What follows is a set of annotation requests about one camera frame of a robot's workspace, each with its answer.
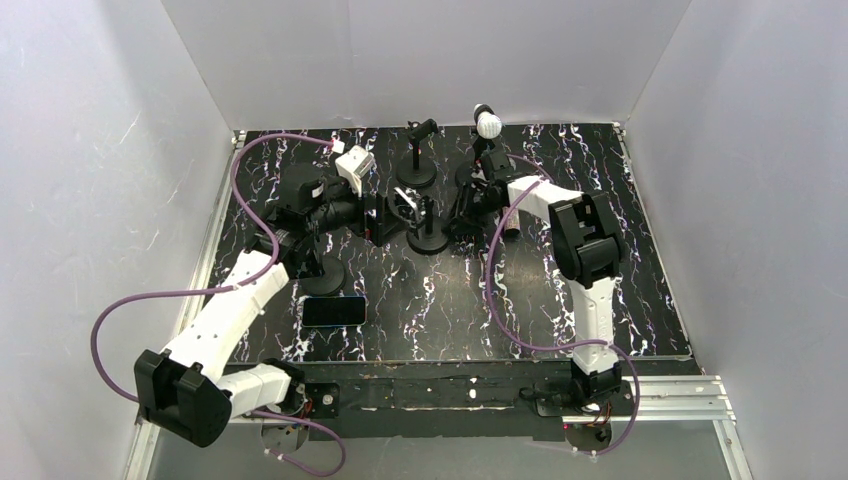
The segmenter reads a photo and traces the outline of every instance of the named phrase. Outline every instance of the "smartphone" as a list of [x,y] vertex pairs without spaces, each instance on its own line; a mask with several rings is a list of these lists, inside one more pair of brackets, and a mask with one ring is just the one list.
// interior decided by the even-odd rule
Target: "smartphone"
[[356,327],[365,323],[365,297],[307,297],[302,325],[306,328]]

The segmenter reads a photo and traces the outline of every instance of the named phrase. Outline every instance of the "white wall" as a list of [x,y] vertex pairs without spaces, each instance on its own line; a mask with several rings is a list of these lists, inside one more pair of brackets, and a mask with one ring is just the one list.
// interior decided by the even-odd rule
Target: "white wall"
[[848,4],[694,0],[627,124],[757,478],[844,478]]
[[624,120],[690,0],[163,0],[232,129]]
[[[122,474],[136,407],[89,331],[120,296],[188,284],[230,136],[159,1],[0,2],[0,478]],[[121,385],[179,306],[107,322]]]

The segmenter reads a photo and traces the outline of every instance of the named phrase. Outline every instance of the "purple cable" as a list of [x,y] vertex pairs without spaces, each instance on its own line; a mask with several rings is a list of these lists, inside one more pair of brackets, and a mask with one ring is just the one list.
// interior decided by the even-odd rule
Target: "purple cable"
[[518,155],[513,155],[513,154],[511,154],[511,153],[507,153],[507,154],[506,154],[506,156],[507,156],[507,157],[509,157],[509,158],[511,158],[511,159],[513,159],[513,160],[521,160],[522,162],[524,162],[524,163],[526,163],[526,164],[528,164],[528,165],[532,166],[533,168],[535,168],[536,170],[538,170],[538,171],[539,171],[539,173],[541,173],[541,174],[542,174],[542,176],[544,176],[545,178],[547,178],[548,180],[550,180],[550,181],[551,181],[551,183],[553,183],[553,181],[554,181],[554,177],[552,177],[552,176],[551,176],[551,175],[550,175],[547,171],[545,171],[545,169],[544,169],[544,168],[542,168],[542,166],[541,166],[541,165],[539,165],[538,163],[534,162],[533,160],[530,160],[530,159],[529,159],[529,158],[527,158],[527,157],[521,157],[521,156],[518,156]]
[[276,419],[276,420],[285,420],[287,422],[298,423],[298,424],[301,424],[301,425],[306,425],[308,427],[315,428],[316,430],[320,430],[320,431],[326,433],[327,435],[329,435],[330,437],[332,437],[333,440],[335,440],[336,443],[339,444],[339,450],[341,450],[341,452],[342,452],[342,458],[339,460],[339,464],[336,465],[335,468],[333,468],[332,470],[322,472],[320,470],[315,470],[314,468],[312,468],[308,465],[305,465],[305,464],[301,463],[300,461],[295,460],[295,459],[289,457],[288,455],[285,455],[285,454],[283,454],[283,453],[281,453],[277,450],[268,449],[268,451],[270,453],[272,453],[275,457],[282,457],[281,458],[282,461],[289,462],[292,465],[296,466],[297,468],[303,470],[304,472],[306,472],[310,475],[314,475],[316,477],[329,477],[329,476],[335,474],[336,472],[338,472],[339,470],[341,470],[342,466],[344,466],[345,459],[347,458],[347,451],[344,448],[344,442],[338,436],[338,434],[336,434],[336,432],[330,430],[329,428],[325,427],[324,425],[321,425],[319,423],[315,423],[311,420],[306,420],[306,419],[303,419],[303,418],[287,417],[285,415],[280,415],[278,413],[263,412],[263,411],[260,411],[260,410],[254,410],[254,411],[250,412],[250,414],[256,415],[257,417],[273,418],[273,419]]
[[[252,149],[256,145],[259,145],[260,143],[267,142],[268,140],[274,140],[274,139],[277,139],[277,138],[287,138],[287,139],[290,139],[290,140],[302,140],[304,142],[316,143],[318,145],[323,145],[325,147],[330,147],[330,148],[332,148],[332,146],[333,146],[333,142],[331,142],[331,141],[320,140],[320,139],[317,139],[317,138],[307,137],[307,136],[304,136],[304,135],[295,135],[295,134],[292,134],[292,133],[272,133],[270,135],[263,135],[263,136],[255,139],[255,140],[249,142],[236,155],[236,158],[233,160],[233,167],[230,170],[230,183],[233,186],[233,197],[235,197],[236,202],[239,204],[239,206],[242,209],[244,209],[245,213],[247,213],[247,216],[250,217],[250,219],[253,220],[256,223],[256,225],[258,225],[259,228],[266,235],[268,235],[268,238],[271,239],[271,247],[272,247],[271,258],[268,260],[268,263],[264,267],[262,267],[262,269],[260,269],[258,272],[254,273],[253,275],[249,276],[248,278],[245,278],[244,280],[238,282],[238,285],[240,285],[240,286],[248,285],[248,284],[252,283],[254,280],[257,280],[262,275],[265,275],[268,272],[268,270],[270,270],[271,267],[273,267],[274,264],[277,262],[277,257],[280,254],[280,245],[276,241],[276,237],[274,236],[274,232],[272,232],[271,228],[267,224],[265,224],[265,222],[263,222],[261,218],[259,218],[259,215],[257,215],[253,211],[253,209],[250,208],[250,205],[247,204],[247,202],[244,200],[244,197],[242,196],[241,192],[239,192],[238,184],[236,183],[236,176],[238,174],[239,166],[241,165],[241,161],[242,161],[242,159],[244,159],[247,152],[250,151],[250,149]],[[103,312],[100,314],[100,316],[97,317],[97,320],[94,322],[94,326],[91,329],[91,339],[90,339],[91,358],[94,361],[94,368],[96,368],[97,373],[100,374],[100,378],[102,378],[103,381],[106,383],[106,385],[108,385],[109,388],[111,388],[118,395],[120,395],[120,396],[122,396],[122,397],[124,397],[127,400],[130,400],[132,402],[136,402],[136,403],[138,402],[138,397],[136,397],[135,395],[131,394],[130,392],[124,390],[123,388],[118,386],[118,384],[115,383],[114,380],[112,380],[112,378],[106,372],[106,369],[103,367],[103,361],[100,359],[100,352],[98,351],[98,348],[97,348],[97,336],[100,333],[100,327],[103,325],[103,321],[106,320],[106,317],[108,317],[110,313],[114,312],[119,307],[126,305],[128,303],[137,302],[139,300],[149,300],[149,299],[153,299],[153,298],[191,297],[191,296],[196,296],[196,295],[214,295],[214,294],[218,294],[218,293],[231,292],[233,290],[235,290],[235,287],[233,287],[232,285],[227,285],[227,286],[224,286],[224,287],[201,288],[201,289],[196,289],[196,290],[170,290],[170,291],[162,291],[162,292],[138,293],[138,294],[135,294],[135,295],[130,295],[128,297],[124,297],[124,298],[116,301],[115,303],[109,305],[108,307],[106,307],[105,310],[103,310]],[[342,450],[342,459],[341,459],[341,462],[339,462],[339,465],[336,468],[334,468],[333,470],[331,470],[330,472],[318,472],[318,471],[313,470],[312,468],[310,468],[310,467],[308,467],[308,466],[306,466],[306,465],[304,465],[304,464],[302,464],[302,463],[300,463],[296,460],[289,459],[289,461],[292,464],[294,464],[296,467],[302,469],[303,471],[305,471],[309,474],[312,474],[312,475],[315,475],[315,476],[318,476],[318,477],[328,477],[328,476],[338,472],[342,468],[342,466],[344,465],[345,457],[346,457],[344,444],[342,443],[341,438],[339,438],[339,436],[336,435],[336,433],[333,432],[332,430],[330,430],[329,428],[327,428],[323,425],[319,425],[315,422],[300,419],[300,418],[286,417],[284,415],[276,415],[276,414],[270,414],[270,413],[265,413],[265,412],[253,412],[253,413],[260,415],[260,416],[270,416],[270,418],[279,418],[279,419],[282,419],[282,420],[289,420],[289,421],[294,421],[294,422],[297,422],[297,423],[302,423],[304,425],[309,425],[310,427],[314,427],[314,428],[321,430],[322,432],[330,435],[331,437],[333,437],[334,440],[336,440],[336,442],[339,443],[339,447],[341,447],[341,450]]]
[[[535,165],[539,170],[541,170],[541,167],[539,167],[535,163],[533,165]],[[497,308],[495,308],[494,297],[492,296],[492,277],[493,277],[493,271],[492,271],[493,268],[492,267],[494,266],[495,249],[498,246],[498,242],[501,239],[501,235],[503,235],[503,230],[504,230],[504,227],[506,226],[506,221],[509,218],[509,216],[512,215],[513,212],[515,212],[515,210],[518,208],[518,204],[521,203],[521,201],[524,200],[527,197],[527,195],[529,195],[530,192],[534,188],[541,185],[541,183],[542,183],[541,181],[536,181],[532,185],[530,185],[530,187],[528,187],[527,190],[521,192],[521,195],[519,195],[518,198],[516,198],[515,201],[512,202],[512,205],[509,206],[506,213],[504,213],[502,215],[501,221],[498,223],[498,228],[495,229],[495,234],[492,236],[492,241],[489,244],[489,254],[486,258],[486,276],[485,276],[485,278],[486,278],[486,287],[485,287],[486,303],[489,305],[489,311],[492,313],[492,317],[495,319],[495,323],[498,324],[498,327],[501,329],[501,331],[507,337],[509,337],[510,340],[512,340],[515,344],[517,344],[521,347],[527,348],[529,350],[538,350],[538,351],[542,351],[542,352],[556,352],[556,351],[560,351],[560,350],[572,350],[575,347],[582,347],[582,346],[586,346],[586,345],[604,345],[604,346],[608,346],[617,355],[620,355],[621,357],[624,358],[624,361],[627,362],[627,366],[630,367],[630,371],[633,372],[633,388],[634,388],[634,392],[633,392],[633,415],[630,416],[630,421],[627,422],[627,427],[624,428],[624,432],[622,432],[621,436],[618,439],[616,439],[615,442],[610,444],[609,447],[607,447],[603,450],[600,450],[598,452],[595,452],[597,455],[604,455],[606,453],[613,451],[616,447],[621,445],[621,442],[623,442],[624,439],[627,438],[628,435],[630,435],[630,431],[633,429],[633,425],[636,424],[636,415],[639,412],[639,403],[641,401],[642,391],[639,387],[639,375],[636,373],[636,366],[633,364],[633,360],[630,359],[630,357],[627,355],[627,353],[624,352],[624,350],[620,349],[618,346],[616,346],[612,342],[606,342],[606,341],[600,340],[600,339],[581,340],[579,342],[567,343],[567,344],[564,344],[564,345],[556,345],[556,346],[553,346],[553,347],[540,347],[540,346],[531,345],[527,342],[524,342],[520,338],[518,338],[514,333],[510,332],[509,329],[506,328],[506,325],[504,325],[503,321],[501,320],[500,315],[498,315]]]

